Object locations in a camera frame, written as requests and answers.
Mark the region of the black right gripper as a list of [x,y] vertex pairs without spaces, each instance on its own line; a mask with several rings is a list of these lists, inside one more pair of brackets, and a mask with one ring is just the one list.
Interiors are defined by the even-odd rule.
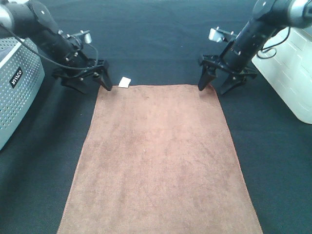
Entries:
[[257,71],[248,67],[250,60],[250,57],[238,49],[235,41],[229,41],[220,55],[201,55],[198,63],[202,67],[202,74],[197,85],[198,89],[203,91],[211,81],[216,79],[217,70],[229,74],[220,87],[221,95],[244,85],[245,77],[257,76]]

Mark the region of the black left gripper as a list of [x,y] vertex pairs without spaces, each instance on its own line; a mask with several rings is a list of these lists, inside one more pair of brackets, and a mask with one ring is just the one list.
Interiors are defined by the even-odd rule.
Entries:
[[107,91],[112,90],[112,81],[108,74],[109,64],[99,58],[98,49],[90,44],[95,57],[90,58],[84,52],[82,44],[73,44],[70,41],[57,41],[52,43],[52,60],[58,64],[52,76],[61,79],[61,85],[87,94],[87,86],[81,81],[92,77]]

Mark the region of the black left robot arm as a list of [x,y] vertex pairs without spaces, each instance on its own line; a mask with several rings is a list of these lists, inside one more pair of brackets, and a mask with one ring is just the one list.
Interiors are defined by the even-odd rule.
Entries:
[[24,39],[30,39],[44,52],[40,57],[57,67],[52,76],[60,79],[62,86],[83,94],[87,88],[83,80],[91,77],[107,91],[113,85],[108,74],[108,61],[98,57],[89,58],[83,53],[85,45],[91,46],[90,31],[81,30],[65,34],[53,19],[47,7],[37,0],[0,2],[0,36],[14,37],[26,49],[39,56]]

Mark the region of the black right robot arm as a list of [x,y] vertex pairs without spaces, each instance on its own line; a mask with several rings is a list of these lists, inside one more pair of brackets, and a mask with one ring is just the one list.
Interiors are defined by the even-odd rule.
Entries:
[[265,43],[281,30],[307,28],[312,24],[312,2],[310,0],[258,0],[252,16],[239,34],[211,28],[208,38],[214,42],[227,43],[220,55],[202,55],[198,63],[202,74],[198,89],[203,90],[217,77],[216,71],[228,73],[221,86],[222,94],[246,83],[247,77],[255,78],[257,72],[248,67],[259,51],[267,52],[271,46]]

